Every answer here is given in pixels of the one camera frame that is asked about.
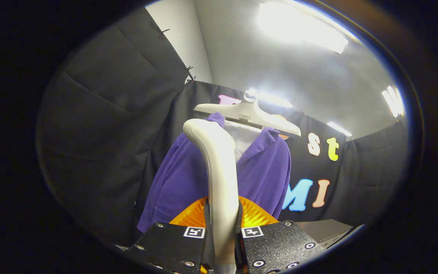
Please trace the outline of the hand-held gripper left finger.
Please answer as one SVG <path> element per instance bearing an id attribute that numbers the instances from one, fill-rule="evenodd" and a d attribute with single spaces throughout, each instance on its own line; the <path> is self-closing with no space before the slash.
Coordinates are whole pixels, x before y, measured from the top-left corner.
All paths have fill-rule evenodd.
<path id="1" fill-rule="evenodd" d="M 169 223 L 156 222 L 126 251 L 126 258 L 160 274 L 209 274 L 208 198 L 189 205 Z"/>

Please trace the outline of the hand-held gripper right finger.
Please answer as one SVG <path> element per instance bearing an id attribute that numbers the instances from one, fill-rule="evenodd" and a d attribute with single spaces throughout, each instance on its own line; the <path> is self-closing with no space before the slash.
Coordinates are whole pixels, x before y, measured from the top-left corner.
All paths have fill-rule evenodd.
<path id="1" fill-rule="evenodd" d="M 278 274 L 318 260 L 326 249 L 292 220 L 278 221 L 239 197 L 236 229 L 238 274 Z"/>

